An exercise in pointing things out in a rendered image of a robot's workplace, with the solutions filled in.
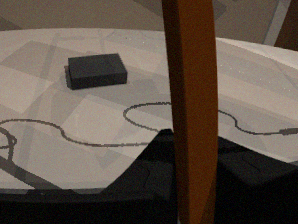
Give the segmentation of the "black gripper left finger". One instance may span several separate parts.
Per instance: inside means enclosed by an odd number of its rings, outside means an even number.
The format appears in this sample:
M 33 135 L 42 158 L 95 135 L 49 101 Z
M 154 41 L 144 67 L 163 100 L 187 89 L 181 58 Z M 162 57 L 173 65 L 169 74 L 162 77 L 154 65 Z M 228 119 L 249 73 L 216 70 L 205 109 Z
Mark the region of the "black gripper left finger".
M 173 129 L 97 194 L 0 193 L 0 224 L 178 224 Z

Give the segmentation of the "wavy thin wire on two black posts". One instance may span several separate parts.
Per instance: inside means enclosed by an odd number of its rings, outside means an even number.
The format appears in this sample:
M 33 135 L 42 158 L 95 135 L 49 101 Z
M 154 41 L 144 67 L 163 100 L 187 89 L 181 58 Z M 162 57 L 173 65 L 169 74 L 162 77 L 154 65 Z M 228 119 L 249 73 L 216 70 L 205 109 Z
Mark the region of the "wavy thin wire on two black posts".
M 287 163 L 298 165 L 298 160 L 293 161 L 293 163 Z M 88 189 L 3 189 L 0 188 L 0 193 L 11 193 L 11 194 L 97 194 L 100 193 L 101 190 L 105 190 L 105 188 L 88 188 Z

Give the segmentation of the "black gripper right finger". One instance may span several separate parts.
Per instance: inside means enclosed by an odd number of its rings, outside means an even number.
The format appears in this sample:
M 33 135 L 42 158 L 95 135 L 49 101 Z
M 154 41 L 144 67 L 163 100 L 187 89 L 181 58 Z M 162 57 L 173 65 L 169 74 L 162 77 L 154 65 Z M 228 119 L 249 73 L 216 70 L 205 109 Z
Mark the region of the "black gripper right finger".
M 218 136 L 214 224 L 298 224 L 298 165 Z

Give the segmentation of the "orange handle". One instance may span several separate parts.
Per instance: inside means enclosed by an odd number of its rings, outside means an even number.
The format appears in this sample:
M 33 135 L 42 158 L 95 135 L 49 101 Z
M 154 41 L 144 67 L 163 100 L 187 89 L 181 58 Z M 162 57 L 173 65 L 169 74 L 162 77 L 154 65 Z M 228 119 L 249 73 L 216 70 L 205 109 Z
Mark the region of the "orange handle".
M 181 224 L 214 224 L 218 69 L 212 0 L 161 0 Z

